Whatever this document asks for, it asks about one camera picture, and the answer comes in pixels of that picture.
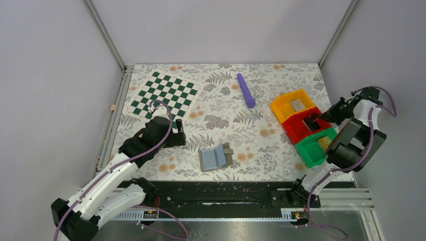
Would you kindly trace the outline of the grey card holder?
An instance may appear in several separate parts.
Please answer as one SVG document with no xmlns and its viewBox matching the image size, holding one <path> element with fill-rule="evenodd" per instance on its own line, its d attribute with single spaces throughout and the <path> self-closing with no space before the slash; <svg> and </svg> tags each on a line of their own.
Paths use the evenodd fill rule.
<svg viewBox="0 0 426 241">
<path fill-rule="evenodd" d="M 219 144 L 212 149 L 200 150 L 198 154 L 202 172 L 225 168 L 233 164 L 234 151 L 229 143 Z"/>
</svg>

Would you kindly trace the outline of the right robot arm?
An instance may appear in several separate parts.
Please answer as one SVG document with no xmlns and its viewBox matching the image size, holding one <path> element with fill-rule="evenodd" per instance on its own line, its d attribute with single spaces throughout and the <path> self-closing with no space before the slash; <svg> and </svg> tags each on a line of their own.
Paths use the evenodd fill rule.
<svg viewBox="0 0 426 241">
<path fill-rule="evenodd" d="M 318 130 L 320 121 L 340 125 L 347 120 L 347 123 L 329 144 L 315 141 L 325 159 L 313 172 L 295 180 L 286 196 L 290 204 L 308 207 L 336 177 L 358 172 L 368 163 L 387 138 L 378 127 L 378 115 L 385 108 L 379 99 L 383 91 L 379 86 L 358 89 L 351 93 L 351 98 L 341 97 L 327 111 L 302 120 L 308 130 Z"/>
</svg>

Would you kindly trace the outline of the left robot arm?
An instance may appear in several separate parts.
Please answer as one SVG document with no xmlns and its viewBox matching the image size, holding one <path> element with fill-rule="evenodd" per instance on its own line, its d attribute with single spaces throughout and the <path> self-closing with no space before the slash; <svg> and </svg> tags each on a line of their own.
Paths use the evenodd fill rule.
<svg viewBox="0 0 426 241">
<path fill-rule="evenodd" d="M 153 117 L 124 141 L 107 167 L 85 187 L 67 200 L 57 198 L 51 204 L 56 226 L 53 239 L 63 235 L 68 240 L 92 240 L 104 224 L 128 208 L 157 204 L 157 188 L 146 178 L 132 179 L 123 191 L 109 195 L 161 149 L 186 144 L 181 119 L 176 120 L 176 126 L 174 133 L 169 118 Z"/>
</svg>

